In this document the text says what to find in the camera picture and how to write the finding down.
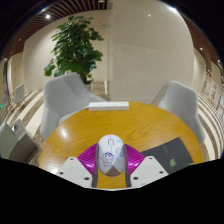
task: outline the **green leaves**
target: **green leaves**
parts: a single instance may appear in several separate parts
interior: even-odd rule
[[[94,50],[91,40],[104,40],[94,28],[90,28],[93,18],[84,16],[69,16],[68,21],[57,28],[57,33],[51,39],[56,41],[51,53],[55,55],[44,68],[45,75],[54,77],[77,72],[82,80],[92,78],[89,74],[96,68],[96,61],[101,61],[103,54]]]
[[[84,73],[90,73],[93,69],[96,68],[95,62],[85,62],[82,66],[82,71]]]
[[[69,21],[72,21],[74,18],[75,18],[75,16],[69,16],[69,17],[68,17],[68,20],[69,20]]]
[[[91,54],[87,54],[85,59],[87,62],[93,62],[93,61],[101,61],[101,57],[103,54],[99,51],[93,51]]]
[[[51,74],[52,74],[52,70],[53,69],[55,69],[56,67],[55,67],[55,65],[48,65],[48,66],[46,66],[45,68],[44,68],[44,71],[45,71],[45,76],[51,76]]]
[[[97,40],[104,40],[100,35],[96,37]]]

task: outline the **white wall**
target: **white wall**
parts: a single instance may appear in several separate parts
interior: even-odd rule
[[[91,24],[94,29],[104,38],[104,41],[93,41],[93,47],[103,53],[102,61],[96,62],[97,68],[91,72],[96,82],[103,82],[107,79],[107,28],[102,28],[99,25],[106,25],[108,11],[89,11],[77,13],[75,16],[93,17]],[[35,91],[43,88],[44,83],[53,78],[44,75],[44,67],[49,64],[53,54],[50,53],[55,41],[51,41],[57,31],[57,26],[68,21],[68,17],[59,19],[48,26],[42,28],[31,36],[24,46],[23,52],[23,72],[27,91]]]
[[[206,62],[202,55],[194,48],[194,73],[191,87],[198,92],[202,92],[205,82]]]
[[[9,95],[11,95],[14,92],[12,86],[11,70],[12,70],[12,57],[8,60],[8,67],[7,67],[7,82],[8,82]]]
[[[23,78],[23,52],[12,56],[11,79],[13,91],[16,87],[24,83]]]
[[[110,100],[157,104],[170,80],[191,86],[194,48],[178,12],[157,0],[114,0],[111,13]]]
[[[5,61],[2,60],[0,62],[0,105],[2,104],[2,98],[5,96],[5,93],[4,93],[4,86],[3,86],[3,69],[4,69],[4,63]],[[5,113],[6,109],[5,107],[3,106],[1,109],[0,109],[0,120],[2,119],[4,113]]]

